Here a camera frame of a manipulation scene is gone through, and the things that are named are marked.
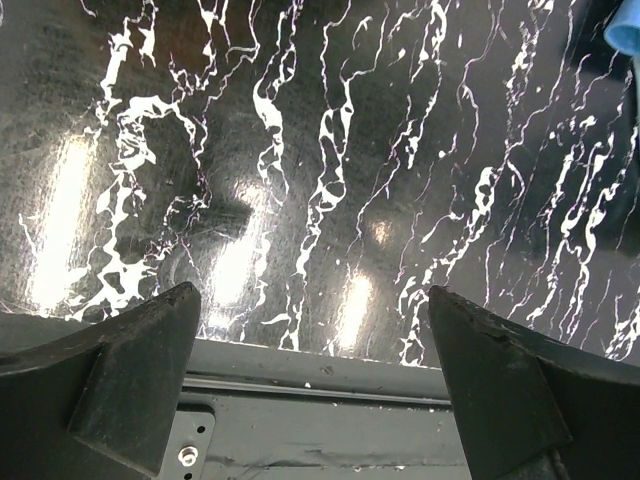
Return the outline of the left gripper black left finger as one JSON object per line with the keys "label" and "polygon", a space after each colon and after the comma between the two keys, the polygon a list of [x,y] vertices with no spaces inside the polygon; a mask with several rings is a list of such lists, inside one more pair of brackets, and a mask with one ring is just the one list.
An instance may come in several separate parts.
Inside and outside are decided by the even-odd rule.
{"label": "left gripper black left finger", "polygon": [[4,479],[160,473],[199,324],[181,283],[116,317],[1,358]]}

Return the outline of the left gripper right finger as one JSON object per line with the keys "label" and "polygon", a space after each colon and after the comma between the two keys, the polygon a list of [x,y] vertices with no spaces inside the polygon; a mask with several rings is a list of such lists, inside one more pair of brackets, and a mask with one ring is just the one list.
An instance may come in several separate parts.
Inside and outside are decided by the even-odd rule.
{"label": "left gripper right finger", "polygon": [[636,479],[639,369],[441,286],[428,316],[474,479]]}

